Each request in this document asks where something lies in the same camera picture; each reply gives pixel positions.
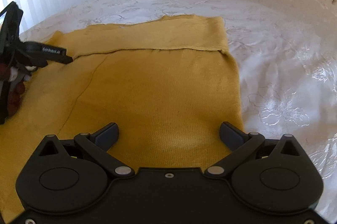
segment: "white bedspread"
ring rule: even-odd
[[[323,0],[94,0],[23,33],[45,40],[97,23],[140,23],[163,15],[222,16],[240,67],[246,131],[291,133],[324,178],[316,210],[337,221],[337,9]]]

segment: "triangular cutout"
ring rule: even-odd
[[[40,157],[49,156],[51,154],[58,154],[58,150],[52,141],[48,141],[46,145],[43,147],[42,152],[40,153]]]
[[[281,151],[282,154],[289,154],[291,156],[299,156],[300,154],[296,150],[295,146],[290,140],[287,140]]]

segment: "screw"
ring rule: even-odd
[[[119,175],[128,175],[131,174],[132,170],[128,166],[119,166],[115,169],[115,173]]]
[[[32,219],[26,219],[25,224],[36,224]]]
[[[166,178],[173,178],[173,177],[174,177],[174,174],[167,173],[167,174],[165,175],[165,177],[166,177]]]
[[[225,169],[220,166],[212,166],[207,169],[210,174],[219,175],[225,172]]]

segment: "folded garment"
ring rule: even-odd
[[[93,25],[47,43],[67,48],[74,62],[36,72],[20,110],[0,127],[5,221],[23,210],[15,181],[47,134],[72,139],[116,122],[119,140],[108,153],[135,170],[205,169],[230,153],[221,123],[243,129],[238,68],[220,17]]]

